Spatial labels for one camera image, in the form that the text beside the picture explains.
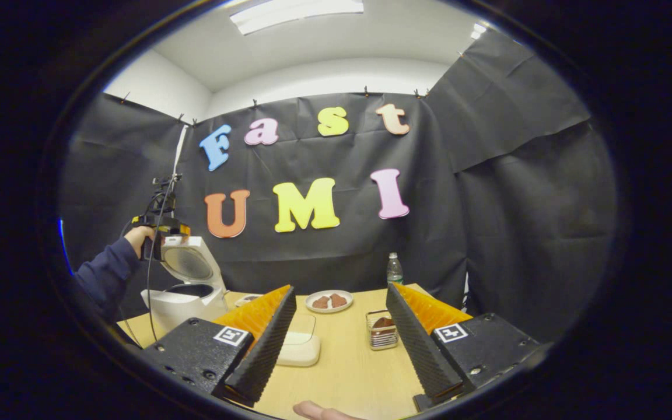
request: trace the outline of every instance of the blue letter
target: blue letter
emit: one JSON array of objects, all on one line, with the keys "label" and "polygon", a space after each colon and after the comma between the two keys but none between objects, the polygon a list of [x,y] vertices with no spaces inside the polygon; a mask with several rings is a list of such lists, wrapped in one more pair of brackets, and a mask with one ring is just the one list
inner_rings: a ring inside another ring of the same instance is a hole
[{"label": "blue letter", "polygon": [[227,136],[232,128],[229,125],[225,124],[222,127],[219,127],[207,136],[201,143],[198,144],[199,147],[203,147],[206,152],[206,157],[209,159],[209,170],[213,171],[216,168],[219,168],[219,165],[227,162],[229,155],[227,153],[222,153],[222,149],[225,151],[230,146],[230,141],[227,139]]}]

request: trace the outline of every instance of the black curtain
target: black curtain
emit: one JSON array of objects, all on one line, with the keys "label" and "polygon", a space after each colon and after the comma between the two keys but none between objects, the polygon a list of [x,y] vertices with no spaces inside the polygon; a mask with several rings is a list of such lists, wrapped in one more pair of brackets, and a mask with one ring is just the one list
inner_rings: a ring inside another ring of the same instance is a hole
[{"label": "black curtain", "polygon": [[[384,104],[405,111],[411,130],[389,133],[376,114]],[[346,110],[349,129],[343,135],[322,136],[317,115],[325,107]],[[250,146],[243,138],[254,120],[278,120],[278,140]],[[198,146],[224,124],[232,127],[229,160],[208,170]],[[343,93],[293,98],[214,117],[189,130],[178,172],[176,215],[205,239],[229,289],[268,292],[281,285],[297,293],[325,289],[351,292],[385,286],[390,252],[397,252],[405,282],[418,282],[441,298],[462,293],[465,242],[461,203],[440,141],[438,122],[427,104],[415,96]],[[403,218],[383,220],[381,201],[371,172],[395,168],[402,200],[410,208]],[[317,178],[333,178],[333,203],[341,224],[332,229],[312,226],[278,233],[279,183],[296,184],[306,196]],[[232,239],[214,237],[207,229],[208,194],[224,193],[222,219],[232,223],[232,191],[247,189],[246,228]]]},{"label": "black curtain", "polygon": [[[173,171],[183,125],[173,117],[107,94],[85,111],[69,147],[59,185],[64,243],[73,271],[119,239],[121,229],[144,212],[155,191],[152,179]],[[129,279],[122,302],[126,317],[146,313],[147,264]],[[152,289],[179,280],[152,264]]]},{"label": "black curtain", "polygon": [[426,101],[461,195],[469,312],[557,339],[600,285],[616,234],[613,166],[597,124],[551,67],[493,30]]}]

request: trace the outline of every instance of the wooden table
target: wooden table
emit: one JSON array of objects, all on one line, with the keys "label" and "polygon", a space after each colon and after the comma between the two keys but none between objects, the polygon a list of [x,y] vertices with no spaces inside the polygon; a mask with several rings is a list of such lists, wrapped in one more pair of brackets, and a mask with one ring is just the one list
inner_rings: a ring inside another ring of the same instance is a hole
[{"label": "wooden table", "polygon": [[[411,289],[426,293],[419,285]],[[309,367],[277,365],[254,409],[273,417],[299,419],[292,406],[311,400],[321,407],[333,407],[355,417],[368,419],[403,418],[415,414],[416,394],[421,385],[401,340],[395,348],[370,349],[365,314],[385,308],[387,289],[352,293],[352,306],[339,313],[313,313],[305,306],[305,295],[298,295],[297,314],[315,317],[314,334],[320,337],[320,359]],[[245,293],[228,292],[227,307]],[[154,342],[149,328],[149,314],[128,320],[139,345]],[[118,323],[128,333],[125,322]],[[163,337],[155,323],[157,338]]]}]

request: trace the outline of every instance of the white wall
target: white wall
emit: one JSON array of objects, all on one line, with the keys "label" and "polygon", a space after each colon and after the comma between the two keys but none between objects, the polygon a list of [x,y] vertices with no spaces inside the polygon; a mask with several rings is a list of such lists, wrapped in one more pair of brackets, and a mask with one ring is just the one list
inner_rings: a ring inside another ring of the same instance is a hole
[{"label": "white wall", "polygon": [[104,93],[193,123],[205,120],[211,91],[154,50],[140,56],[105,87]]},{"label": "white wall", "polygon": [[426,94],[449,68],[446,64],[394,58],[320,61],[258,75],[215,92],[204,119],[244,107],[296,96],[370,92]]}]

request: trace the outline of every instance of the water bottle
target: water bottle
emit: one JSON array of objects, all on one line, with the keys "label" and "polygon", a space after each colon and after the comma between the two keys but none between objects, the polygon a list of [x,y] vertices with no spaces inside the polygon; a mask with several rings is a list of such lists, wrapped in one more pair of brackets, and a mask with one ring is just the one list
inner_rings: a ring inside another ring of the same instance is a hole
[{"label": "water bottle", "polygon": [[390,284],[403,284],[403,269],[398,261],[397,253],[390,253],[387,260],[387,282]]}]

